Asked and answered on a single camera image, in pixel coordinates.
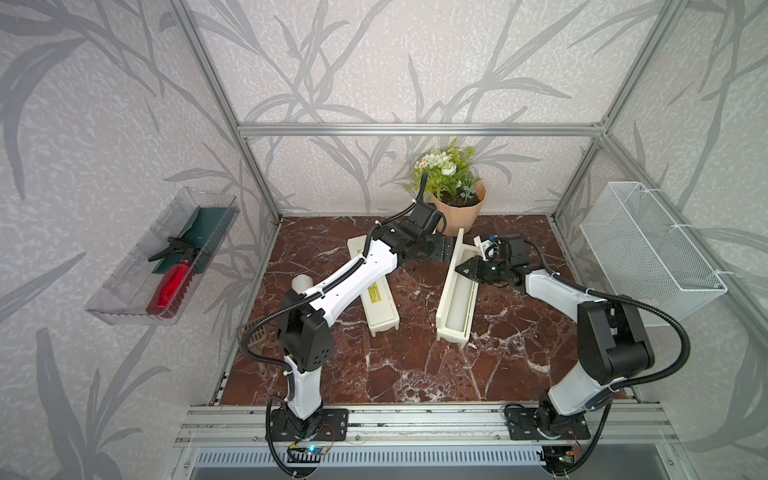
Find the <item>white wrap dispenser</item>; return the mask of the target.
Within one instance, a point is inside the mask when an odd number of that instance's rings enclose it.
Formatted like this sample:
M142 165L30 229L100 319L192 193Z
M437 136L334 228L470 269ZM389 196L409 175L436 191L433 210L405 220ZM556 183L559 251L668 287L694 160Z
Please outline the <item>white wrap dispenser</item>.
M391 329L399 329L400 315L385 276L371 284L360 295L360 300L372 337Z
M449 270L435 315L438 340L465 347L470 340L479 284L456 272L456 268L479 253L474 245L463 241L464 229L456 236Z

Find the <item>plastic wrap roll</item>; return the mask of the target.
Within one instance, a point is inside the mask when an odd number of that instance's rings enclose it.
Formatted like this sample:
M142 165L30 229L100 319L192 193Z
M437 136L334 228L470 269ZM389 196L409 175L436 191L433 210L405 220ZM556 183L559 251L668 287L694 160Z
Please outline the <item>plastic wrap roll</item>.
M293 278L291 282L292 289L297 294L303 294L307 290L311 289L314 286L313 279L306 274L300 274Z

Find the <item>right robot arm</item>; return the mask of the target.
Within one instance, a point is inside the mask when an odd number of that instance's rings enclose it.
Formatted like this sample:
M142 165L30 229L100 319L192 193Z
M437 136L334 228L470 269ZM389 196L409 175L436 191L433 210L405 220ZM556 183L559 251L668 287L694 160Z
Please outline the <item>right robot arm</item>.
M521 236L491 235L479 240L479 248L478 254L455 266L457 274L479 284L514 287L560 311L577 329L577 363L540 396L536 409L514 415L511 424L558 439L580 424L587 412L607 409L614 393L668 378L688 362L690 337L663 310L564 278L538 246ZM678 356L658 372L651 370L655 353L643 312L666 322L679 339Z

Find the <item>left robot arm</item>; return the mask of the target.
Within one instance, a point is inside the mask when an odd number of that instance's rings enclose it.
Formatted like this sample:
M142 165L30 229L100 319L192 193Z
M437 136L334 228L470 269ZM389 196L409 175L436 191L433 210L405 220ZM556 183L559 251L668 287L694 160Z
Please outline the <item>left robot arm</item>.
M450 261L456 240L438 230L446 220L435 204L424 201L427 182L424 173L412 204L375 223L360 253L322 282L301 293L286 292L276 312L251 323L240 335L239 349L245 357L279 366L287 377L287 397L278 410L266 413L268 440L273 433L280 441L309 440L323 429L321 376L334 351L331 329L355 299L408 260ZM281 359L250 348L254 334L273 320Z

